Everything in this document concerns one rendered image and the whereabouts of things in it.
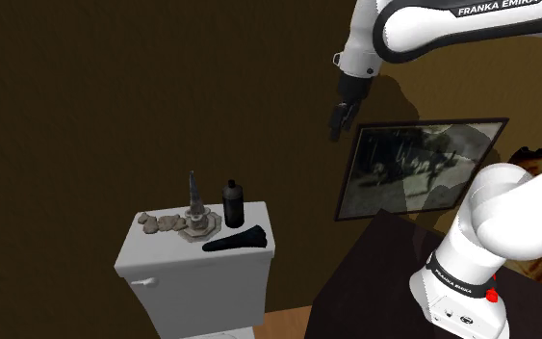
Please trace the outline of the grey spire figure on base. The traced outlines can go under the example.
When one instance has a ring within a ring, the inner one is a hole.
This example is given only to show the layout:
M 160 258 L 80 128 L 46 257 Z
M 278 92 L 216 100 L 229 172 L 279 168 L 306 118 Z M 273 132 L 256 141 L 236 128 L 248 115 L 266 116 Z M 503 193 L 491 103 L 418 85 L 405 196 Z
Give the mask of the grey spire figure on base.
M 221 216 L 206 207 L 198 191 L 194 172 L 189 177 L 190 207 L 185 212 L 186 227 L 178 235 L 189 243 L 207 242 L 221 231 Z

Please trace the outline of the white toilet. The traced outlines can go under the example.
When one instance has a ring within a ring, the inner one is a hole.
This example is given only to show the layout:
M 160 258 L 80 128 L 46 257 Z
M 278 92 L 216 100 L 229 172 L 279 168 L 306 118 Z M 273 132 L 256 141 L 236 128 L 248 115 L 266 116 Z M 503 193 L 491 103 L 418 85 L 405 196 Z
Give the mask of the white toilet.
M 265 248 L 236 248 L 206 252 L 201 242 L 190 243 L 177 232 L 146 234 L 133 219 L 115 262 L 147 312 L 161 339 L 259 326 L 265 302 L 275 241 L 267 204 L 245 204 L 245 224 L 223 225 L 221 239 L 260 225 Z

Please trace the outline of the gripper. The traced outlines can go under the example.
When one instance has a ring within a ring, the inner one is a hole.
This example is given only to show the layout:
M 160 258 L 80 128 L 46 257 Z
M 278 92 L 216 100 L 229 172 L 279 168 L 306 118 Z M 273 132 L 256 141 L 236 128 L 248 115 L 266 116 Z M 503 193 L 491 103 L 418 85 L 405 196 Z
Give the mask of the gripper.
M 340 102 L 334 107 L 328 123 L 329 139 L 338 142 L 341 131 L 349 131 L 360 109 L 361 102 L 367 98 L 371 84 L 371 78 L 358 78 L 342 72 L 339 77 L 337 92 Z

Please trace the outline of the black tapered brush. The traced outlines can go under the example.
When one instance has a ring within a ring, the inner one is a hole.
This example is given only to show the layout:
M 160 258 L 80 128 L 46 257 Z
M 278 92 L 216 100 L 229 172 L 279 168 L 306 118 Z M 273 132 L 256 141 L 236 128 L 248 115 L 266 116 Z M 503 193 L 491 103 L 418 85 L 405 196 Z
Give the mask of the black tapered brush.
M 265 248 L 267 244 L 266 231 L 256 224 L 243 232 L 207 242 L 202 246 L 202 250 L 212 252 L 235 248 Z

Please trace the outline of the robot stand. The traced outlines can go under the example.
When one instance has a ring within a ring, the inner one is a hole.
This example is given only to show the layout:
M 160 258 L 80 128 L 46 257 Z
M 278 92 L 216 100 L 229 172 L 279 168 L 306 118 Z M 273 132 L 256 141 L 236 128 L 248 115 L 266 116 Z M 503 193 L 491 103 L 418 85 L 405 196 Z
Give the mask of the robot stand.
M 379 213 L 314 299 L 304 339 L 460 339 L 428 322 L 409 290 L 442 239 Z M 510 339 L 542 339 L 542 284 L 506 267 L 497 282 Z

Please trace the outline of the black bottle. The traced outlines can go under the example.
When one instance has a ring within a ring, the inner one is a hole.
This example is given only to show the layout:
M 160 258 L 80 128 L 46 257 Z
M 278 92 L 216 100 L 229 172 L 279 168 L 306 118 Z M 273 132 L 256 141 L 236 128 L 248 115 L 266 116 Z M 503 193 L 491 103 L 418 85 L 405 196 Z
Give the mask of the black bottle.
M 223 213 L 225 224 L 230 228 L 239 228 L 245 222 L 243 187 L 229 179 L 222 189 Z

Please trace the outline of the dark framed wall picture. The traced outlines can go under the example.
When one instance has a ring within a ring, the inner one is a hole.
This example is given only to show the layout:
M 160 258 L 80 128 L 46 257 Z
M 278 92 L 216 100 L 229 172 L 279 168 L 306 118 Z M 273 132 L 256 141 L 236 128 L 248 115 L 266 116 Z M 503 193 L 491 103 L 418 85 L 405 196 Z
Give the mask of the dark framed wall picture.
M 334 220 L 372 218 L 382 210 L 405 215 L 452 209 L 508 122 L 487 117 L 358 125 Z

